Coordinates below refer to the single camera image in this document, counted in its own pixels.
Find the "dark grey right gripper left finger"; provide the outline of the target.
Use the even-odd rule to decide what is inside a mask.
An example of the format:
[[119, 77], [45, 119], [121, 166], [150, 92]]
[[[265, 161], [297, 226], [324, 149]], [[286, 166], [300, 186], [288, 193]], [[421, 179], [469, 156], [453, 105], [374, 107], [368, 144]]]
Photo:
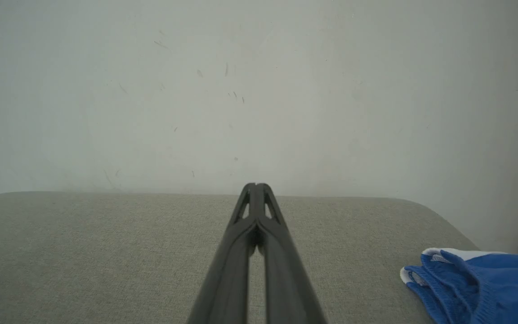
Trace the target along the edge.
[[187, 324], [247, 324], [249, 258], [255, 249], [256, 221], [243, 214], [255, 187], [255, 183], [243, 186]]

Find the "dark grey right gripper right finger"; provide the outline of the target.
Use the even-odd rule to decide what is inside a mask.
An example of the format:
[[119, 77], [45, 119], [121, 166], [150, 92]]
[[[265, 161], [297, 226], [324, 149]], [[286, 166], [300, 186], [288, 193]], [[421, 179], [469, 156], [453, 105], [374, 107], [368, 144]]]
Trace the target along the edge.
[[317, 294], [269, 185], [259, 183], [257, 225], [265, 266], [267, 324], [327, 324]]

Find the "blue shorts with white trim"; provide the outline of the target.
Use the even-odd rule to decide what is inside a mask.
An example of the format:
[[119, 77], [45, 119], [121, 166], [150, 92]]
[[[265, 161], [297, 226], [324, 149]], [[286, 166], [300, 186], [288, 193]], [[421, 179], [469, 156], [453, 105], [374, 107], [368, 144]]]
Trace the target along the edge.
[[400, 270], [436, 324], [518, 324], [518, 255], [428, 248]]

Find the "grey fabric sofa cushion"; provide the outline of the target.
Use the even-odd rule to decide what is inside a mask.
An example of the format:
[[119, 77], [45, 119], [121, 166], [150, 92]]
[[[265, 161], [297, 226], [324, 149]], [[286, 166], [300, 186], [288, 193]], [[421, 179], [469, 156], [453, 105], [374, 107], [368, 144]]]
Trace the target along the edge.
[[[237, 199], [0, 193], [0, 324], [185, 324]], [[329, 324], [432, 324], [400, 269], [477, 248], [407, 200], [277, 202]]]

